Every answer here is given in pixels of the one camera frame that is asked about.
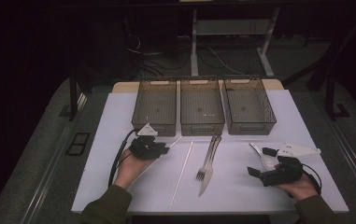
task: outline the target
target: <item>dark background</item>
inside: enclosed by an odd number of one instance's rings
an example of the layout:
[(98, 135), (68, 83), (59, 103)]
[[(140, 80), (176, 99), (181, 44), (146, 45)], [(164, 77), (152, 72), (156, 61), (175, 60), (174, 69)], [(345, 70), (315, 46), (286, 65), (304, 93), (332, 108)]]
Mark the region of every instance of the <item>dark background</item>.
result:
[[(242, 15), (229, 10), (218, 12), (231, 17)], [(126, 13), (118, 10), (61, 16), (49, 1), (0, 0), (0, 192), (50, 97), (72, 68), (76, 68), (78, 84), (84, 91), (91, 91), (99, 83), (112, 84), (135, 76), (137, 67), (125, 50), (126, 27), (122, 19)], [(214, 18), (215, 13), (202, 15)], [(283, 7), (274, 34), (330, 38), (346, 33), (355, 21), (352, 18), (356, 19), (356, 7), (346, 5)], [(133, 18), (137, 34), (149, 43), (166, 46), (177, 35), (191, 30), (190, 21), (190, 11), (142, 10)], [(333, 74), (349, 86), (356, 99), (356, 35)]]

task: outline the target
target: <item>table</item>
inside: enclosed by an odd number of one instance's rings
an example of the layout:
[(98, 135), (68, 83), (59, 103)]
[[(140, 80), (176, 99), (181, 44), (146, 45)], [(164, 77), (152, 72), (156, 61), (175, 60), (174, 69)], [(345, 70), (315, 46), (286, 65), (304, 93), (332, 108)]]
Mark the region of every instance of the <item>table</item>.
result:
[[(225, 126), (214, 160), (214, 175), (200, 198), (198, 192), (201, 182), (195, 180), (195, 175), (204, 162), (210, 136), (183, 136), (128, 189), (134, 197), (128, 209), (128, 216), (269, 215), (294, 211), (294, 200), (285, 192), (273, 187), (263, 187), (259, 179), (249, 176), (247, 172), (247, 166), (265, 171), (259, 156), (250, 148), (248, 142), (255, 142), (259, 147), (278, 148), (283, 142), (289, 142), (316, 148), (290, 93), (283, 90), (277, 80), (263, 82), (277, 117), (277, 123), (269, 135), (232, 136), (227, 133)], [(107, 190), (111, 165), (125, 135), (133, 129), (131, 117), (135, 108), (137, 87), (137, 82), (117, 83), (108, 96), (72, 206), (73, 212), (80, 213), (89, 202), (98, 199)], [(166, 142), (169, 146), (179, 136), (178, 120), (177, 135), (157, 137), (156, 142)], [(127, 146), (134, 138), (131, 136), (128, 139)], [(176, 198), (170, 206), (192, 139), (192, 152)], [(314, 168), (320, 175), (323, 184), (322, 196), (331, 208), (336, 212), (348, 212), (320, 155), (303, 157), (300, 161)]]

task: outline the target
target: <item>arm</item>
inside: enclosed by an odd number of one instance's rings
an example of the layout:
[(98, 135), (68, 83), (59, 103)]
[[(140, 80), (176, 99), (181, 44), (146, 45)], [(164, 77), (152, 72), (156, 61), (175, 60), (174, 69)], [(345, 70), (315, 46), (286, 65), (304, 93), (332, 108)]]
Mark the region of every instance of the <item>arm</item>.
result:
[(125, 149), (119, 161), (119, 170), (112, 186), (98, 200), (89, 203), (81, 213), (81, 223), (125, 223), (132, 196), (128, 187), (155, 160), (142, 161)]
[(306, 224), (346, 224), (348, 220), (336, 215), (329, 205), (315, 190), (311, 180), (302, 175), (299, 181), (291, 184), (278, 185), (277, 188), (290, 193), (297, 201), (294, 205), (297, 212)]

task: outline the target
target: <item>dark green sleeve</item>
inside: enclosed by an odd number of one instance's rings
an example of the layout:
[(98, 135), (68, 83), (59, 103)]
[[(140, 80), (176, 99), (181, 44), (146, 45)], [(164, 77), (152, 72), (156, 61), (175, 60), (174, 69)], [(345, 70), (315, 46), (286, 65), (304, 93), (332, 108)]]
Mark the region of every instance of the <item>dark green sleeve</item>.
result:
[(84, 223), (125, 223), (128, 206), (132, 195), (125, 189), (112, 185), (102, 197), (89, 203), (81, 213), (81, 224)]
[(320, 195), (306, 198), (295, 205), (297, 212), (306, 224), (349, 224), (350, 221), (335, 214)]

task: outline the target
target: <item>white tabletop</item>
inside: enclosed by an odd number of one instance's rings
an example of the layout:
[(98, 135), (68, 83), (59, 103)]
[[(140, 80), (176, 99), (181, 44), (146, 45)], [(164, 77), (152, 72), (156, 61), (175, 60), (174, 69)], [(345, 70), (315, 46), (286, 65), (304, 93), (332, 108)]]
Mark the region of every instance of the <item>white tabletop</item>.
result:
[[(316, 148), (288, 91), (267, 91), (277, 123), (269, 135), (230, 135), (224, 127), (213, 163), (214, 174), (205, 193), (199, 198), (201, 182), (195, 180), (203, 165), (210, 137), (195, 136), (192, 152), (181, 178), (176, 198), (171, 200), (185, 161), (192, 137), (183, 136), (166, 155), (151, 165), (128, 189), (133, 195), (129, 215), (178, 214), (275, 214), (294, 211), (294, 200), (274, 187), (248, 175), (247, 167), (265, 171), (259, 156), (249, 146), (279, 148), (284, 142)], [(133, 126), (135, 92), (111, 93), (105, 105), (93, 146), (87, 160), (72, 211), (81, 212), (106, 190), (110, 169), (122, 140)], [(156, 142), (173, 143), (180, 136), (179, 120), (175, 137), (157, 137)], [(135, 138), (128, 139), (126, 147)], [(335, 212), (348, 208), (320, 155), (299, 160), (320, 175), (322, 196)]]

